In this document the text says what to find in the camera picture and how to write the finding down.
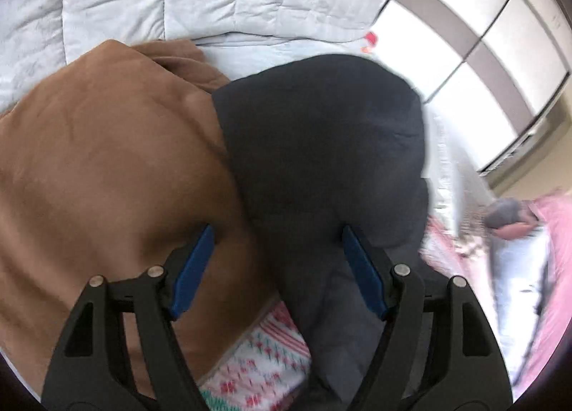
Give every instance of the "black cloth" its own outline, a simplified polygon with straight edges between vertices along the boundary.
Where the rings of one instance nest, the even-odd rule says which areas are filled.
[[[345,260],[342,224],[393,262],[424,265],[418,95],[372,61],[325,55],[234,81],[213,102],[247,213],[312,355],[293,409],[344,409],[384,325]]]

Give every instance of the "brown towel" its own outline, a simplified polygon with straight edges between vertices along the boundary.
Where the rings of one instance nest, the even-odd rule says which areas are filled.
[[[0,346],[38,393],[89,277],[136,277],[199,222],[214,226],[216,250],[175,324],[196,378],[272,296],[211,101],[227,82],[189,41],[107,41],[0,119]]]

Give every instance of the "pillow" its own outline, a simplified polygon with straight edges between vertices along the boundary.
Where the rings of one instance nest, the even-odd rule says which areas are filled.
[[[534,339],[549,256],[550,234],[545,223],[515,240],[491,236],[499,342],[512,384],[519,378]]]

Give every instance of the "pink blanket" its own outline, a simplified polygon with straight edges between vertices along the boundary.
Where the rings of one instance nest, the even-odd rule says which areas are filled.
[[[556,267],[556,285],[546,306],[514,399],[538,377],[550,360],[572,319],[572,198],[561,193],[534,201],[540,217],[548,223]]]

